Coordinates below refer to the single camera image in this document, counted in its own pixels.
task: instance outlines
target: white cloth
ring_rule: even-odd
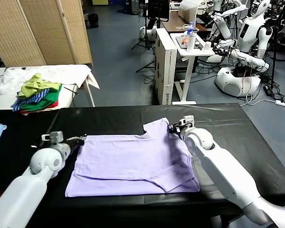
[[[61,83],[64,85],[77,85],[81,87],[86,78],[88,83],[99,89],[91,69],[86,65],[55,65],[37,66],[23,69],[7,69],[3,76],[0,76],[0,95],[11,91],[20,91],[24,82],[40,73],[43,80]]]
[[[25,81],[29,80],[31,76],[25,74],[22,69],[7,69],[2,76],[0,76],[0,95],[7,94],[11,91],[20,91]]]

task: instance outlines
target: blue floor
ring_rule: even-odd
[[[121,9],[120,6],[114,5],[87,9],[87,12],[94,12],[99,16],[99,27],[88,29],[94,62],[93,73],[101,88],[91,88],[95,104],[152,105],[152,83],[145,83],[149,81],[146,77],[152,76],[153,71],[148,69],[139,74],[135,73],[153,60],[152,52],[142,47],[131,50],[138,41],[139,28],[144,25],[144,19],[139,21],[137,15],[124,14]],[[199,75],[192,80],[212,75],[215,73]],[[175,75],[176,79],[182,77],[184,74]],[[198,104],[244,103],[220,92],[214,85],[214,80],[215,77],[191,83],[187,100],[194,100]],[[280,84],[281,92],[285,94],[285,62],[277,62],[275,81]],[[176,93],[172,99],[179,99]],[[267,99],[262,89],[255,101],[261,99]],[[75,97],[74,102],[75,106],[88,106],[83,91]],[[255,106],[243,106],[243,109],[285,166],[285,107],[271,102],[260,102]]]

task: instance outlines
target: black table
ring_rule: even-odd
[[[0,188],[7,187],[26,169],[34,153],[29,146],[40,143],[36,139],[43,133],[62,130],[65,138],[85,133],[143,134],[145,123],[162,117],[175,123],[189,114],[194,115],[197,127],[209,130],[215,141],[247,169],[265,199],[285,205],[285,168],[238,104],[68,108],[29,116],[0,111],[0,123],[8,125],[0,139]],[[47,222],[59,225],[62,221],[70,224],[75,220],[77,227],[93,226],[90,222],[98,220],[116,224],[138,219],[153,224],[165,221],[169,225],[178,220],[179,225],[180,220],[188,222],[188,218],[205,214],[241,212],[209,183],[198,164],[195,165],[201,184],[199,193],[65,198],[75,160],[76,156],[71,156],[59,175],[50,180],[31,224],[40,225],[47,218]]]

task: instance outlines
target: bottle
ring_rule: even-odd
[[[193,32],[194,29],[194,22],[190,22],[190,24],[187,26],[187,35],[190,35],[191,32]]]
[[[188,41],[188,46],[187,46],[188,52],[192,52],[194,50],[195,38],[196,38],[196,32],[191,32],[189,35],[189,41]]]
[[[187,33],[185,36],[185,43],[186,44],[188,44],[190,33],[193,32],[193,30],[194,30],[194,22],[190,22],[190,24],[187,26]]]

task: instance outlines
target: white box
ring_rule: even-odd
[[[175,74],[177,48],[164,28],[156,29],[155,89],[162,105],[170,105]]]
[[[156,94],[160,105],[171,105],[172,101],[172,92],[173,92],[173,84],[172,85],[159,85],[156,87]]]

